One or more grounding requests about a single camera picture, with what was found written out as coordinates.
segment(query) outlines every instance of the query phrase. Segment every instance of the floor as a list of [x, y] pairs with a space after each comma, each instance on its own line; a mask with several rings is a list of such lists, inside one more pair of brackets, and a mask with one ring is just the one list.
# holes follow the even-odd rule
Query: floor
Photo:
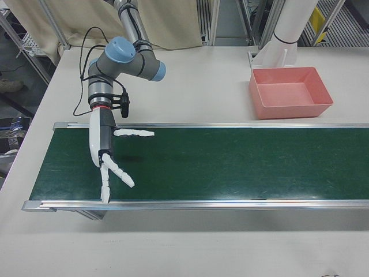
[[[11, 40], [7, 40], [4, 36], [5, 32], [0, 27], [0, 79], [8, 79], [11, 81], [20, 80], [24, 83], [24, 87], [18, 92], [5, 92], [4, 94], [11, 100], [17, 102], [27, 110], [35, 113], [46, 91], [47, 85], [42, 81], [27, 59], [18, 53], [17, 46]], [[45, 66], [48, 67], [49, 61], [42, 58]], [[19, 111], [10, 107], [8, 104], [0, 100], [0, 118], [24, 117]], [[11, 164], [2, 163], [0, 161], [0, 171], [6, 173], [9, 171]], [[0, 178], [0, 188], [4, 182]]]
[[[318, 8], [327, 17], [335, 0], [320, 0]], [[301, 46], [310, 46], [315, 32], [310, 23], [305, 27]], [[352, 15], [351, 11], [343, 5], [337, 17], [332, 22], [324, 40], [317, 46], [320, 47], [368, 47], [369, 29], [363, 29]]]
[[243, 29], [240, 12], [234, 0], [222, 0], [219, 6], [216, 46], [247, 46], [248, 34]]

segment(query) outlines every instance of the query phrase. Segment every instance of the pink tray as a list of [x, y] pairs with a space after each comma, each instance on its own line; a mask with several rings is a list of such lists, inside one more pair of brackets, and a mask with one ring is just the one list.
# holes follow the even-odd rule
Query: pink tray
[[254, 69], [248, 88], [260, 119], [317, 117], [333, 104], [315, 68]]

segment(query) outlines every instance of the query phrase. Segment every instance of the white tabletop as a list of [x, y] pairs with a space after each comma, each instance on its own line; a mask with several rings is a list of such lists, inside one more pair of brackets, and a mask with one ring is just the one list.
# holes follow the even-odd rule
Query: white tabletop
[[[257, 123], [244, 47], [156, 51], [167, 76], [120, 76], [131, 99], [118, 123]], [[368, 211], [126, 211], [94, 222], [21, 207], [54, 122], [75, 118], [79, 49], [65, 51], [0, 192], [0, 276], [366, 276]], [[300, 48], [334, 105], [284, 123], [368, 123], [369, 49]], [[80, 111], [88, 109], [86, 93]]]

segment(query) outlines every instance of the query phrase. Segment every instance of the beige curtain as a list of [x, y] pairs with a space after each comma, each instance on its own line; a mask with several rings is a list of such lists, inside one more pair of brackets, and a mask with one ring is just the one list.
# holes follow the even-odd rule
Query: beige curtain
[[[5, 0], [10, 10], [33, 37], [39, 47], [58, 63], [58, 38], [55, 36], [37, 0]], [[80, 46], [88, 28], [100, 27], [108, 38], [124, 36], [118, 14], [103, 0], [47, 0], [68, 42]], [[156, 46], [174, 50], [201, 46], [196, 0], [138, 0], [142, 22]], [[87, 46], [102, 43], [94, 30]]]

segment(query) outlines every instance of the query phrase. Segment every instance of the red ring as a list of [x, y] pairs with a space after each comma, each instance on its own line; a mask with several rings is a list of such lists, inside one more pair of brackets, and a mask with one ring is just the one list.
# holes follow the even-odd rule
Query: red ring
[[92, 110], [94, 110], [95, 108], [107, 108], [107, 109], [109, 109], [109, 110], [110, 110], [110, 107], [108, 107], [108, 106], [104, 106], [104, 105], [98, 105], [98, 106], [95, 106], [95, 107], [93, 107], [93, 108], [92, 108]]

